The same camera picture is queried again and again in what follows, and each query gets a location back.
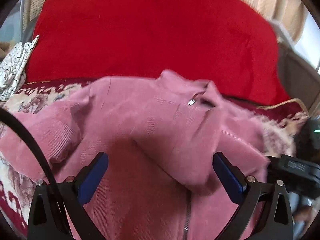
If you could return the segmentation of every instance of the pink corduroy jacket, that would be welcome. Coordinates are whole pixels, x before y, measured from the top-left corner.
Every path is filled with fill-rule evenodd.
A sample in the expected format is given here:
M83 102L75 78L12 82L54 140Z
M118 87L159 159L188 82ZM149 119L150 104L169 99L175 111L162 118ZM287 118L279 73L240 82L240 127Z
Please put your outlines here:
M108 240L215 239L236 205L212 169L214 152L245 175L265 179L260 121L224 100L213 82L185 80L169 70L158 79L104 77L38 114L15 116L58 182L77 175L98 152L108 154L109 168L84 206ZM0 150L16 171L33 181L44 177L9 129ZM79 239L74 228L73 234Z

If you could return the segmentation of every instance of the gold trim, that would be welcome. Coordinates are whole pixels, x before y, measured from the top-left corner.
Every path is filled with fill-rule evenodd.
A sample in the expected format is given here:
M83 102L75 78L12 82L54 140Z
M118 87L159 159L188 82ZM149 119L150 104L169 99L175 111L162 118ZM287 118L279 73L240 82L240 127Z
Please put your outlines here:
M299 99L299 98L293 98L293 99L284 101L284 102L279 103L279 104L274 105L274 106L257 106L257 109L269 110L269 109L277 108L278 106L283 106L283 105L285 105L286 103L292 103L292 102L298 103L299 106L301 107L301 109L303 110L303 112L305 112L305 113L307 113L307 114L309 115L309 112L308 112L307 107L306 107L305 104L302 102L302 100Z

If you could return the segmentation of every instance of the blue gripper pad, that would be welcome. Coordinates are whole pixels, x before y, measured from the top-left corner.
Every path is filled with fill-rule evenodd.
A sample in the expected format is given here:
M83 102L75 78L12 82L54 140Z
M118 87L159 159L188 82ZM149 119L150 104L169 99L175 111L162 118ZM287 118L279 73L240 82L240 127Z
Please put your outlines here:
M78 187L78 201L81 205L89 203L109 165L108 155L100 152L89 164L86 177Z
M243 202L247 185L244 180L245 176L238 167L232 166L221 152L213 155L212 167L230 200L240 205Z

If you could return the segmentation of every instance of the white crumpled fabric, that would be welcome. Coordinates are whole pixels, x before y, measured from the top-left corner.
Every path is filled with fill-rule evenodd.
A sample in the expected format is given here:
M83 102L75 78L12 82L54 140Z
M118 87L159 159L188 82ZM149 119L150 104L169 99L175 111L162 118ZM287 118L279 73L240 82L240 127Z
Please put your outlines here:
M38 39L39 35L32 42L17 43L0 63L0 101L7 101L24 84L24 68Z

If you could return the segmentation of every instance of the black cable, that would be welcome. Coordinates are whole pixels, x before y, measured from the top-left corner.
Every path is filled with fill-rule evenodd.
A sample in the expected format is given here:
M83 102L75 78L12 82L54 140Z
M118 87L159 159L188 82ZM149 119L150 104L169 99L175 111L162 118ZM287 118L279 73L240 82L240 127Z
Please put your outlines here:
M66 215L66 210L63 203L63 199L58 189L56 179L54 178L51 172L50 166L46 158L44 157L44 154L40 149L39 145L37 144L36 140L33 138L33 136L29 133L29 131L23 126L23 124L17 118L15 118L12 114L10 114L8 111L2 108L0 108L0 122L3 122L5 125L11 128L21 138L21 140L24 141L24 143L28 146L30 151L36 157L38 163L40 164L42 170L44 171L45 176L49 181L53 194L59 205L60 212L61 212L61 219L62 219L63 226L65 228L65 231L66 233L69 233L72 236L67 215Z

